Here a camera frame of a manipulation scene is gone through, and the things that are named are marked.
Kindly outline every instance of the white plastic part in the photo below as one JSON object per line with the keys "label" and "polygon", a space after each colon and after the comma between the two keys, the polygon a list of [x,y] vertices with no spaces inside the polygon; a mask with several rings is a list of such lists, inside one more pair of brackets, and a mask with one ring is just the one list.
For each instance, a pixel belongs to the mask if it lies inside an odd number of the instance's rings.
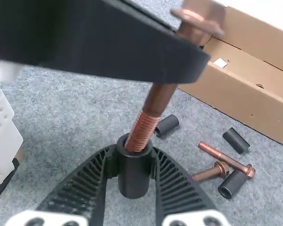
{"label": "white plastic part", "polygon": [[0,89],[0,184],[15,169],[12,161],[23,143],[12,121],[14,114]]}
{"label": "white plastic part", "polygon": [[63,226],[69,222],[75,222],[79,226],[88,226],[88,221],[83,216],[33,210],[27,210],[14,215],[8,220],[5,226],[25,226],[33,219],[42,220],[42,226]]}
{"label": "white plastic part", "polygon": [[203,210],[170,214],[165,217],[162,226],[231,226],[225,216],[217,210]]}
{"label": "white plastic part", "polygon": [[19,74],[22,65],[0,60],[0,81],[12,82]]}

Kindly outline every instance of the white label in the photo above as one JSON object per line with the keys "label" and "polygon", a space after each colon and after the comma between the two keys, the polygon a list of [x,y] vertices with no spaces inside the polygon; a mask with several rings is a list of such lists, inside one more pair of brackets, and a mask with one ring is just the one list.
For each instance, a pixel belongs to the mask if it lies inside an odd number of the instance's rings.
{"label": "white label", "polygon": [[213,62],[213,64],[217,65],[218,67],[224,68],[227,66],[227,62],[224,59],[218,58]]}

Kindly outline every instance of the cardboard box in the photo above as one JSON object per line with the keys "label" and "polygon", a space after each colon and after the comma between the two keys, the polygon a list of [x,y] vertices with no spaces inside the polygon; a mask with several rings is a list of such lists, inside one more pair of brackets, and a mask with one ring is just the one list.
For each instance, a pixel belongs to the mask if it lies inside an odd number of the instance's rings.
{"label": "cardboard box", "polygon": [[204,50],[205,71],[179,88],[283,144],[283,31],[227,7],[225,36]]}

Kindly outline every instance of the white perforated block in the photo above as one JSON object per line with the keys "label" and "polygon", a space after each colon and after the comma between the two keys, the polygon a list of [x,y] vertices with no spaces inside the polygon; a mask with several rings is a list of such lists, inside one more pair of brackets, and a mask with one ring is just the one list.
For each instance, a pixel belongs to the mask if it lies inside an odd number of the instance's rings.
{"label": "white perforated block", "polygon": [[14,111],[0,89],[0,184],[14,170],[12,161],[23,143],[13,117]]}

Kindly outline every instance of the black 3d printed part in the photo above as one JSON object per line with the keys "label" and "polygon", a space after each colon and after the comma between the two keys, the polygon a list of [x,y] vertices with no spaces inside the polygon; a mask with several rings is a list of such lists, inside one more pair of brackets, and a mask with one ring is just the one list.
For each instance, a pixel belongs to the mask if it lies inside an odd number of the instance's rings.
{"label": "black 3d printed part", "polygon": [[[119,173],[118,157],[116,145],[98,151],[68,175],[37,210],[82,215],[89,225],[101,226],[106,183]],[[163,151],[153,147],[150,162],[150,177],[156,181],[157,226],[169,214],[216,209],[199,184]]]}
{"label": "black 3d printed part", "polygon": [[171,114],[157,124],[154,132],[157,137],[162,137],[171,130],[173,130],[178,125],[179,125],[178,118],[175,115]]}
{"label": "black 3d printed part", "polygon": [[190,83],[209,55],[128,0],[0,0],[0,60],[125,80]]}
{"label": "black 3d printed part", "polygon": [[218,187],[219,193],[226,199],[231,199],[247,180],[244,173],[234,170]]}
{"label": "black 3d printed part", "polygon": [[250,147],[250,144],[247,143],[246,140],[233,127],[231,127],[222,136],[239,154],[242,154]]}
{"label": "black 3d printed part", "polygon": [[143,197],[149,188],[151,173],[152,142],[141,152],[128,152],[124,145],[128,134],[123,135],[117,142],[118,189],[129,199]]}
{"label": "black 3d printed part", "polygon": [[4,179],[4,181],[0,185],[0,195],[4,191],[4,189],[6,188],[6,186],[10,182],[10,180],[12,179],[12,177],[15,174],[16,170],[18,169],[18,167],[19,167],[18,159],[16,159],[16,158],[13,159],[13,165],[14,165],[15,169],[10,172],[10,174]]}

